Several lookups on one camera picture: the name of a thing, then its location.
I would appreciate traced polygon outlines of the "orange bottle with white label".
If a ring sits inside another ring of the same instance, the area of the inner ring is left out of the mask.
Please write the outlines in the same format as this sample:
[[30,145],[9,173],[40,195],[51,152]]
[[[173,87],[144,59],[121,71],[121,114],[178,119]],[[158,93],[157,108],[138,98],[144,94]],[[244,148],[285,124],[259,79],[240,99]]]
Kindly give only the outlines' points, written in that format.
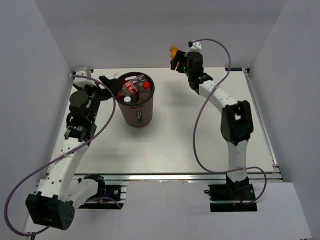
[[173,46],[170,47],[169,50],[170,50],[170,58],[171,58],[171,60],[174,59],[174,58],[177,59],[176,53],[177,53],[177,51],[179,50],[178,47],[175,46],[175,45],[173,45]]

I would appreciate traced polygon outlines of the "clear bottle red label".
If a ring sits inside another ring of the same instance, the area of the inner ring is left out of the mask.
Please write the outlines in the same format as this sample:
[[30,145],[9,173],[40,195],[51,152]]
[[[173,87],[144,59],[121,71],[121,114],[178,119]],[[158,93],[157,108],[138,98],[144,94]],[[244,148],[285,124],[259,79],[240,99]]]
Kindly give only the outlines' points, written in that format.
[[140,74],[133,79],[126,80],[124,84],[121,86],[117,94],[117,98],[121,99],[124,97],[131,97],[135,95],[141,90],[142,84],[145,81],[146,81],[146,78],[144,74]]

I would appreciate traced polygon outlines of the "blue label water bottle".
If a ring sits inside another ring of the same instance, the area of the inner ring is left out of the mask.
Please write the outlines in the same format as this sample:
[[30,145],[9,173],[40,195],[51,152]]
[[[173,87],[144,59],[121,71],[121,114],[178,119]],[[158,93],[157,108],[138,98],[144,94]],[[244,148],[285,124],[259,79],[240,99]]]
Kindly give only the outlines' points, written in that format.
[[123,99],[123,101],[124,101],[125,103],[129,104],[129,103],[131,103],[132,98],[131,98],[130,96],[125,96],[124,99]]

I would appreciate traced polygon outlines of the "red cap bottle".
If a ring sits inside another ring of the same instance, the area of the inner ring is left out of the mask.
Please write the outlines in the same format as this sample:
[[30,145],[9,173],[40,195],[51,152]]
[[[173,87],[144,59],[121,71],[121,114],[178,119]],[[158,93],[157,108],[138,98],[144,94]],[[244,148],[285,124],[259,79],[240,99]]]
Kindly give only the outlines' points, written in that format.
[[139,101],[144,102],[151,96],[150,83],[144,81],[141,85],[141,90],[139,91]]

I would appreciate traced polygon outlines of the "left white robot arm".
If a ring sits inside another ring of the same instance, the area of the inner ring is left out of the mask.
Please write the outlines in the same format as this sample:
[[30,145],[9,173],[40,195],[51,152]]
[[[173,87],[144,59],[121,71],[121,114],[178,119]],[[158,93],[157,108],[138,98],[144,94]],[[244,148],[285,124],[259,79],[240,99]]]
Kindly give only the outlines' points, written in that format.
[[75,211],[91,199],[106,196],[104,178],[89,174],[70,188],[74,173],[90,143],[101,133],[95,124],[101,101],[113,97],[106,86],[90,76],[72,75],[76,91],[69,98],[69,115],[64,140],[57,161],[52,163],[47,178],[37,193],[29,194],[25,204],[32,221],[67,230]]

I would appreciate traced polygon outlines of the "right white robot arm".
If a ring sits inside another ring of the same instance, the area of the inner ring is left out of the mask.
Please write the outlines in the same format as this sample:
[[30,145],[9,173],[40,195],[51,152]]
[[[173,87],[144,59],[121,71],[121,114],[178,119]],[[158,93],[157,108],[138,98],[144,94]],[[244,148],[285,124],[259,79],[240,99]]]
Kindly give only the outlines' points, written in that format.
[[170,48],[170,57],[170,69],[186,74],[190,88],[208,99],[221,113],[220,132],[228,149],[225,192],[229,198],[236,200],[249,185],[246,155],[254,130],[250,103],[231,97],[204,72],[203,56],[200,52],[184,52],[173,46]]

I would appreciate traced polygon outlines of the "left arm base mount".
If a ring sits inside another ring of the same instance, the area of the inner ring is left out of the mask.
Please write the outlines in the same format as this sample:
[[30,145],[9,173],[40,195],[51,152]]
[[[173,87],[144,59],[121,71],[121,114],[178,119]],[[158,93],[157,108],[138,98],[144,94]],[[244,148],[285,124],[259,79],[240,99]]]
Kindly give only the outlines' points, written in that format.
[[78,185],[84,180],[94,180],[98,183],[97,193],[89,199],[99,198],[99,200],[86,201],[79,207],[80,209],[119,210],[120,208],[117,204],[119,204],[121,208],[123,207],[124,203],[121,203],[123,200],[121,197],[121,185],[106,184],[104,177],[98,174],[87,174],[84,177],[78,178]]

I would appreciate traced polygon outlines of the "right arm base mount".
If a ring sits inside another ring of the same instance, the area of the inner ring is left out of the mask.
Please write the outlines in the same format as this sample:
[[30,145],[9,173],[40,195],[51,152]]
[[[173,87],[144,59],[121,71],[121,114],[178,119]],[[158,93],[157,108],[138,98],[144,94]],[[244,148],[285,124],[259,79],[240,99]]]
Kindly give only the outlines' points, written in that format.
[[211,184],[204,193],[209,196],[212,213],[256,212],[257,204],[253,185],[246,177],[242,181],[232,182],[229,177],[225,184]]

